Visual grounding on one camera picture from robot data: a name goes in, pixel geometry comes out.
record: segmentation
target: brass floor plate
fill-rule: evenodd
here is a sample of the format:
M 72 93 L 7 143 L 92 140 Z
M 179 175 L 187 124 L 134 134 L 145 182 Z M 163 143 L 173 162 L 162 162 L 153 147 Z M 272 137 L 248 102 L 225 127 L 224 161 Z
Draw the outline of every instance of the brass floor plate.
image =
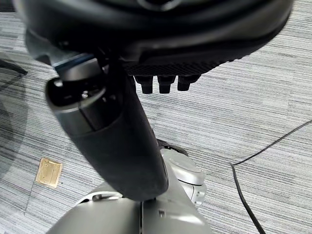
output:
M 40 161 L 36 182 L 47 187 L 56 188 L 59 182 L 59 175 L 62 170 L 62 164 L 42 158 Z

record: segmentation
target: gray striped carpet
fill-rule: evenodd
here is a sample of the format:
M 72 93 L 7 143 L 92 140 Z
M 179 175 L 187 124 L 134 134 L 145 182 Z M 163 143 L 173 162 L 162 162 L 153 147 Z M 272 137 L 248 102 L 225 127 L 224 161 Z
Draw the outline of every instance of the gray striped carpet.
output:
M 138 95 L 158 138 L 185 148 L 205 171 L 199 211 L 215 234 L 258 233 L 228 162 L 312 119 L 312 0 L 298 0 L 282 33 L 256 53 L 203 75 L 190 91 Z M 55 76 L 32 60 L 24 27 L 0 14 L 0 234 L 42 234 L 101 178 L 59 127 L 43 87 Z M 244 196 L 268 234 L 312 234 L 312 125 L 237 167 Z M 57 189 L 34 182 L 42 157 L 62 162 Z

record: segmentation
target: black cable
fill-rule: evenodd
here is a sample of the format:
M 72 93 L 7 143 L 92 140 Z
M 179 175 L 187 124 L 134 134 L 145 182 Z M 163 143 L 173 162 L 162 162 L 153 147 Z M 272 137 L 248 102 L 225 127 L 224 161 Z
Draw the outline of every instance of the black cable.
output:
M 243 162 L 246 162 L 247 160 L 249 160 L 249 159 L 251 159 L 251 158 L 253 158 L 253 157 L 255 157 L 255 156 L 261 154 L 263 151 L 266 151 L 268 148 L 274 146 L 276 143 L 279 143 L 282 139 L 288 137 L 290 134 L 294 133 L 295 131 L 299 130 L 300 128 L 302 128 L 302 127 L 304 127 L 304 126 L 306 126 L 306 125 L 308 125 L 308 124 L 310 124 L 310 123 L 312 123 L 312 120 L 310 120 L 310 121 L 308 121 L 308 122 L 306 122 L 306 123 L 300 125 L 299 127 L 293 129 L 293 130 L 290 131 L 289 133 L 285 134 L 285 135 L 282 136 L 281 138 L 279 138 L 279 139 L 277 139 L 276 141 L 274 141 L 271 145 L 268 145 L 268 146 L 265 147 L 263 150 L 260 150 L 258 153 L 256 153 L 256 154 L 254 154 L 254 155 L 252 155 L 252 156 L 250 156 L 250 157 L 244 159 L 243 161 L 234 163 L 234 166 L 237 166 L 237 165 L 239 165 L 239 164 L 241 164 L 241 163 L 243 163 Z
M 257 218 L 254 216 L 252 210 L 250 209 L 249 205 L 247 204 L 247 201 L 245 200 L 242 190 L 240 189 L 238 180 L 237 180 L 237 176 L 236 176 L 236 171 L 235 171 L 235 167 L 232 163 L 230 163 L 231 167 L 232 167 L 232 171 L 233 171 L 233 176 L 234 176 L 234 180 L 235 180 L 235 184 L 236 184 L 236 188 L 240 197 L 240 200 L 242 201 L 247 213 L 249 214 L 249 217 L 252 219 L 253 224 L 255 225 L 255 227 L 258 229 L 258 232 L 260 234 L 265 234 L 265 231 L 263 230 L 261 224 L 259 223 L 259 221 L 257 220 Z
M 239 165 L 239 164 L 242 164 L 244 162 L 246 162 L 247 160 L 259 155 L 260 153 L 266 151 L 268 148 L 274 146 L 276 143 L 280 142 L 282 139 L 288 137 L 290 134 L 294 133 L 295 131 L 299 130 L 300 128 L 308 125 L 312 123 L 312 120 L 300 125 L 299 127 L 293 129 L 292 131 L 290 131 L 289 133 L 285 134 L 284 136 L 282 136 L 281 138 L 277 139 L 276 141 L 274 141 L 272 144 L 270 144 L 269 146 L 267 146 L 266 148 L 264 148 L 263 150 L 260 150 L 258 153 L 240 161 L 240 162 L 237 162 L 235 164 L 232 164 L 232 163 L 229 163 L 231 165 L 231 168 L 232 168 L 232 171 L 233 171 L 233 176 L 234 176 L 234 181 L 235 181 L 235 185 L 236 185 L 236 188 L 237 188 L 237 191 L 238 191 L 238 194 L 239 194 L 239 197 L 240 197 L 240 200 L 242 201 L 247 213 L 249 214 L 249 217 L 252 219 L 253 221 L 253 224 L 255 225 L 255 227 L 258 229 L 259 233 L 260 234 L 265 234 L 265 231 L 263 230 L 263 228 L 261 227 L 261 224 L 259 223 L 259 221 L 257 220 L 257 218 L 254 216 L 252 210 L 250 209 L 249 205 L 247 204 L 247 201 L 245 200 L 244 196 L 243 196 L 243 193 L 242 193 L 242 190 L 240 189 L 240 186 L 239 186 L 239 183 L 238 183 L 238 179 L 237 179 L 237 176 L 236 176 L 236 171 L 235 171 L 235 166 L 236 165 Z

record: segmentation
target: cable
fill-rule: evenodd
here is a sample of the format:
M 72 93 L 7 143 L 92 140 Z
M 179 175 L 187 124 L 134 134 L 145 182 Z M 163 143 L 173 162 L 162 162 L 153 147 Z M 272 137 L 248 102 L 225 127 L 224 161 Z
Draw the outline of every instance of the cable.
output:
M 255 225 L 255 227 L 258 229 L 258 232 L 260 234 L 265 234 L 265 231 L 263 230 L 261 224 L 259 223 L 259 221 L 257 220 L 257 218 L 254 216 L 252 210 L 250 209 L 249 205 L 247 204 L 247 201 L 245 200 L 244 196 L 243 196 L 243 193 L 242 193 L 242 190 L 240 189 L 240 186 L 239 186 L 239 183 L 238 183 L 238 179 L 237 179 L 237 176 L 236 176 L 236 171 L 235 171 L 235 166 L 236 165 L 239 165 L 239 164 L 242 164 L 244 162 L 246 162 L 247 160 L 261 154 L 262 152 L 266 151 L 268 148 L 274 146 L 276 143 L 280 142 L 282 139 L 288 137 L 290 134 L 296 132 L 297 130 L 299 130 L 300 128 L 308 125 L 312 123 L 312 120 L 300 125 L 299 127 L 293 129 L 292 131 L 290 131 L 289 133 L 285 134 L 284 136 L 282 136 L 281 138 L 277 139 L 276 141 L 274 141 L 272 144 L 268 145 L 267 147 L 265 147 L 264 149 L 260 150 L 258 153 L 240 161 L 240 162 L 237 162 L 235 164 L 232 164 L 232 163 L 229 163 L 231 168 L 232 168 L 232 171 L 233 171 L 233 177 L 234 177 L 234 181 L 235 181 L 235 185 L 236 185 L 236 188 L 237 188 L 237 191 L 238 191 L 238 194 L 239 194 L 239 197 L 240 197 L 240 200 L 242 201 L 247 213 L 249 214 L 249 217 L 252 219 L 253 221 L 253 224 Z
M 263 151 L 266 151 L 268 148 L 274 146 L 276 143 L 279 143 L 282 139 L 288 137 L 290 134 L 294 133 L 295 131 L 299 130 L 300 128 L 302 128 L 302 127 L 304 127 L 304 126 L 306 126 L 306 125 L 308 125 L 308 124 L 310 124 L 310 123 L 312 123 L 312 120 L 310 120 L 310 121 L 308 121 L 308 122 L 306 122 L 306 123 L 300 125 L 299 127 L 293 129 L 293 130 L 290 131 L 289 133 L 285 134 L 285 135 L 282 136 L 281 138 L 279 138 L 279 139 L 277 139 L 276 141 L 274 141 L 271 145 L 268 145 L 268 146 L 265 147 L 263 150 L 260 150 L 258 153 L 256 153 L 256 154 L 254 154 L 254 155 L 252 155 L 252 156 L 250 156 L 250 157 L 244 159 L 243 161 L 234 163 L 234 166 L 237 166 L 237 165 L 239 165 L 239 164 L 241 164 L 241 163 L 243 163 L 243 162 L 246 162 L 247 160 L 249 160 L 249 159 L 251 159 L 251 158 L 253 158 L 253 157 L 255 157 L 255 156 L 261 154 Z
M 234 180 L 235 180 L 235 184 L 236 184 L 236 188 L 240 197 L 240 200 L 242 201 L 247 213 L 249 214 L 249 217 L 252 219 L 253 224 L 255 225 L 255 227 L 258 229 L 258 232 L 260 234 L 265 234 L 265 231 L 263 230 L 261 224 L 259 223 L 259 221 L 257 220 L 257 218 L 254 216 L 252 210 L 250 209 L 249 205 L 247 204 L 247 201 L 245 200 L 243 193 L 240 189 L 238 180 L 237 180 L 237 176 L 236 176 L 236 171 L 235 171 L 235 167 L 232 163 L 230 163 L 231 167 L 232 167 L 232 171 L 233 171 L 233 176 L 234 176 Z

